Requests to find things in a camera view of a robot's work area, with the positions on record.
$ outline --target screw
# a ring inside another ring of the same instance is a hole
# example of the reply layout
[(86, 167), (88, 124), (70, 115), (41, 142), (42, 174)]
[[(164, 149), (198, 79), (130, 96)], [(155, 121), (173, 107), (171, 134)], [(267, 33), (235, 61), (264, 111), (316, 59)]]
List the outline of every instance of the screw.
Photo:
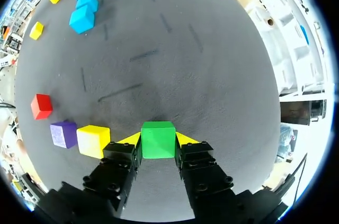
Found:
[(197, 186), (197, 188), (195, 190), (198, 191), (198, 192), (205, 191), (205, 190), (207, 190), (207, 185), (204, 184), (204, 183), (201, 183)]
[(88, 175), (86, 175), (86, 176), (83, 177), (83, 181), (84, 181), (85, 183), (88, 183), (90, 180), (91, 180), (91, 177), (88, 176)]
[(111, 183), (109, 186), (108, 186), (108, 189), (110, 191), (115, 191), (115, 192), (119, 192), (120, 191), (120, 187), (115, 184), (115, 183)]
[(225, 182), (226, 182), (226, 183), (231, 183), (231, 182), (233, 182), (233, 178), (230, 177), (230, 176), (226, 176)]
[(107, 158), (102, 158), (100, 163), (107, 163), (109, 160)]
[(214, 158), (211, 158), (209, 161), (208, 161), (209, 164), (215, 164), (216, 163), (216, 159)]

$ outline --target cable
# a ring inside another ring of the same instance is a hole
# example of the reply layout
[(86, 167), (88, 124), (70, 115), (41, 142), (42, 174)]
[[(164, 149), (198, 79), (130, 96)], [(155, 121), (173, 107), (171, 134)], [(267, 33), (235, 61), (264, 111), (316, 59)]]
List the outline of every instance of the cable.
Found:
[(1, 102), (0, 107), (5, 107), (5, 108), (8, 108), (8, 109), (16, 109), (16, 107), (14, 105), (6, 103), (6, 102)]
[(305, 166), (306, 166), (306, 159), (307, 159), (307, 154), (305, 154), (304, 158), (302, 159), (304, 161), (304, 166), (302, 167), (301, 173), (300, 173), (300, 177), (299, 177), (299, 181), (298, 181), (298, 185), (297, 185), (297, 189), (296, 189), (296, 193), (295, 193), (295, 199), (293, 200), (293, 204), (292, 206), (295, 204), (296, 200), (297, 200), (297, 194), (298, 194), (298, 189), (299, 189), (299, 185), (300, 185), (300, 181), (301, 181), (301, 177), (302, 174), (304, 172)]

